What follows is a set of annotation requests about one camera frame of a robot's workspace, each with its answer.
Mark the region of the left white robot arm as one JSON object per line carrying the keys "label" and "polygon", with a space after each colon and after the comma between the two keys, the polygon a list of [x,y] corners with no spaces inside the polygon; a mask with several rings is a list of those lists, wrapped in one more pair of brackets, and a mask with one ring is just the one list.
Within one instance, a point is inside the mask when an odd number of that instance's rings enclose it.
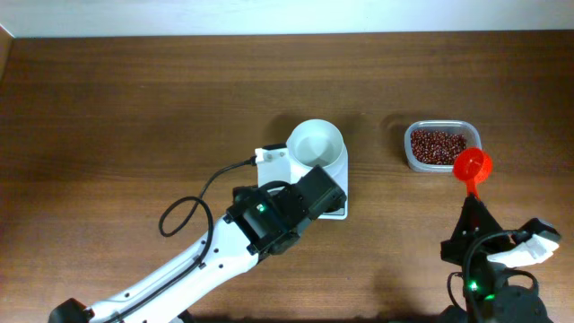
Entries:
{"label": "left white robot arm", "polygon": [[188,249],[124,291],[85,306],[71,298],[48,316],[57,322],[169,322],[217,286],[294,246],[321,215],[345,205],[348,176],[315,166],[291,184],[237,187],[219,219]]}

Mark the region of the orange measuring scoop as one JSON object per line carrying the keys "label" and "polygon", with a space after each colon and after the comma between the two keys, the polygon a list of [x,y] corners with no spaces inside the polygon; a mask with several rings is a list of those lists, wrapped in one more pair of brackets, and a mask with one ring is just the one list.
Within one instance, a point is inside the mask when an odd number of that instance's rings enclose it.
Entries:
{"label": "orange measuring scoop", "polygon": [[476,147],[462,151],[453,165],[453,174],[463,182],[468,196],[479,199],[478,185],[490,177],[493,162],[488,153]]}

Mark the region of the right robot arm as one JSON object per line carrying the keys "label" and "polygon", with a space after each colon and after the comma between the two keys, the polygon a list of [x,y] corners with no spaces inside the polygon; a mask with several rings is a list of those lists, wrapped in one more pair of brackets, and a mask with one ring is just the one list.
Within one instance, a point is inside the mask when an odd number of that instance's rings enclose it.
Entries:
{"label": "right robot arm", "polygon": [[559,247],[561,235],[533,218],[504,230],[474,194],[464,201],[457,225],[440,243],[443,261],[460,270],[447,280],[452,304],[438,322],[548,322],[539,282],[523,268],[541,264]]}

